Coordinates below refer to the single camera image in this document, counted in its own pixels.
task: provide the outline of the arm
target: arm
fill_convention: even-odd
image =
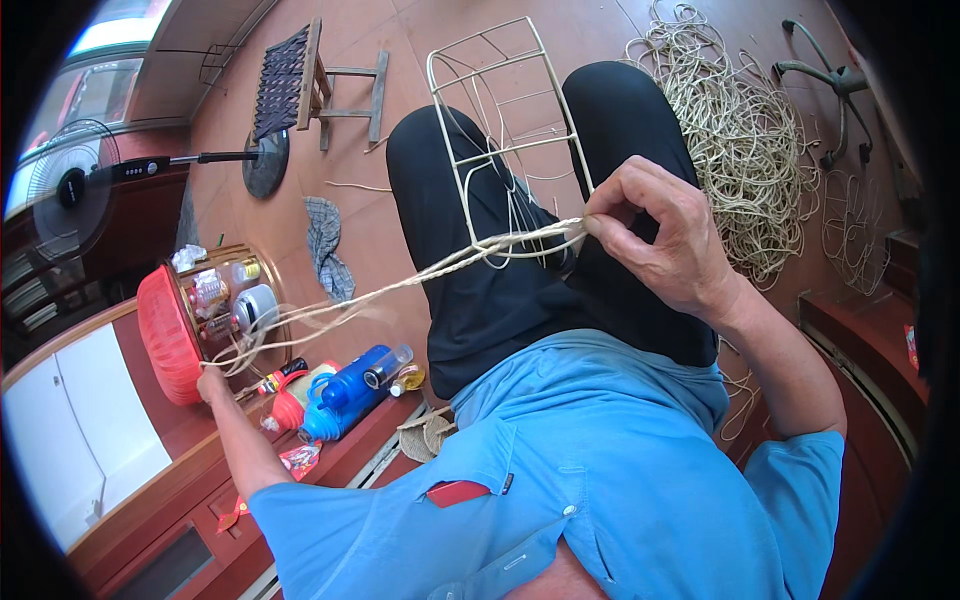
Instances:
[[[627,228],[640,210],[660,223],[653,244]],[[843,398],[826,363],[730,266],[703,192],[632,156],[590,196],[584,226],[668,306],[701,319],[737,348],[782,436],[847,435]]]
[[[233,393],[220,369],[204,369],[197,389],[213,409],[233,485],[245,501],[249,502],[254,492],[274,483],[294,483],[293,475],[277,458],[274,447],[253,428],[243,409],[233,399]]]

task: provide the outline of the tile floor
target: tile floor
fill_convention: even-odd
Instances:
[[[767,68],[776,60],[799,59],[820,66],[813,49],[799,33],[791,38],[780,27],[785,17],[803,22],[835,63],[851,64],[844,36],[823,0],[699,0],[696,6],[724,36],[729,51],[750,50]],[[660,3],[660,13],[670,13],[673,2]],[[265,47],[275,44],[315,16],[324,19],[321,53],[326,65],[371,67],[377,51],[390,51],[384,96],[381,134],[388,134],[411,110],[429,104],[425,62],[427,54],[464,36],[504,21],[529,15],[533,18],[558,77],[562,80],[576,67],[596,60],[620,58],[626,42],[650,23],[647,0],[279,0],[255,27],[230,61],[219,85],[226,93],[211,89],[198,110],[192,129],[194,152],[227,151],[242,147],[252,118],[253,97],[259,63]],[[509,37],[498,40],[506,47],[519,44]],[[527,89],[533,76],[519,69],[501,78],[498,98]],[[829,87],[806,76],[788,73],[782,82],[796,103],[809,135],[819,132],[822,143],[813,150],[816,158],[835,145],[839,117]],[[334,107],[361,108],[369,96],[369,80],[341,78],[336,84]],[[874,134],[873,159],[862,172],[857,145],[864,132],[851,123],[850,151],[837,168],[878,183],[878,201],[885,206],[884,229],[900,225],[887,150],[883,145],[870,91],[858,92],[854,100]],[[450,100],[453,106],[455,99]],[[521,108],[507,114],[515,135],[557,125],[559,113]],[[400,280],[414,272],[405,250],[393,198],[388,193],[337,188],[326,180],[357,182],[387,187],[385,147],[368,155],[367,122],[340,119],[334,122],[330,149],[318,150],[320,128],[315,121],[306,132],[290,131],[291,157],[283,184],[266,201],[246,191],[239,163],[193,165],[190,175],[201,242],[244,241],[257,246],[277,264],[288,301],[303,305],[324,299],[314,278],[305,245],[307,217],[303,196],[330,199],[341,211],[342,240],[338,253],[349,265],[357,282],[357,295]],[[569,156],[558,146],[525,159],[528,173],[541,177],[569,169]],[[546,206],[557,198],[561,216],[580,214],[582,200],[572,177],[542,181],[534,186]],[[821,214],[804,226],[806,245],[802,257],[792,257],[767,298],[792,320],[797,319],[797,296],[805,291],[845,294],[843,282],[823,254],[820,243]],[[301,353],[311,363],[326,358],[347,362],[374,343],[409,343],[421,359],[429,326],[426,300],[420,289],[393,293],[372,320],[358,320],[317,340]],[[294,335],[305,333],[294,331]],[[728,350],[721,365],[731,373],[742,372],[737,357]],[[742,402],[733,400],[731,415]],[[721,447],[727,444],[719,442]]]

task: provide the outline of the blue shirt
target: blue shirt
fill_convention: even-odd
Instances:
[[[716,365],[565,331],[456,395],[433,461],[379,490],[276,484],[250,508],[287,600],[498,598],[561,535],[610,598],[816,598],[843,438],[766,442],[741,474],[709,436],[728,402]],[[494,493],[425,497],[463,479]]]

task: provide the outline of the wooden stool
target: wooden stool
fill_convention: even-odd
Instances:
[[[285,41],[267,48],[260,69],[260,87],[253,114],[252,141],[296,126],[310,129],[310,119],[320,119],[320,149],[330,145],[330,119],[362,117],[370,119],[368,139],[380,139],[383,115],[383,88],[390,53],[380,50],[376,68],[324,67],[320,58],[320,31],[323,20],[316,17],[309,25]],[[333,82],[337,75],[373,77],[370,109],[339,108],[333,105]]]

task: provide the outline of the white cabinet door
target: white cabinet door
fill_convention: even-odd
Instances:
[[[4,394],[3,429],[38,516],[65,551],[87,530],[105,477],[74,418],[55,356]]]
[[[57,352],[80,429],[107,478],[103,515],[170,465],[127,371],[113,324]]]

